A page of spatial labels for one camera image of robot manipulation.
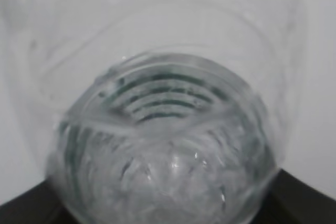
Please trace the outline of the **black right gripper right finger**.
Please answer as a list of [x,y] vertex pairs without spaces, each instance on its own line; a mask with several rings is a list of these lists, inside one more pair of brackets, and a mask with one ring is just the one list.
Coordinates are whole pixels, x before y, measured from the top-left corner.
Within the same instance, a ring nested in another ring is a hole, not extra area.
[[281,170],[252,223],[335,224],[335,200]]

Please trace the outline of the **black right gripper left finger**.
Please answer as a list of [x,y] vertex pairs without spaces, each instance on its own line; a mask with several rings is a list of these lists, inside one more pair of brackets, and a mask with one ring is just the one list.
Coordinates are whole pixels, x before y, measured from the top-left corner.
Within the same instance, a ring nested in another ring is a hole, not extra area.
[[2,224],[76,224],[46,182],[1,205]]

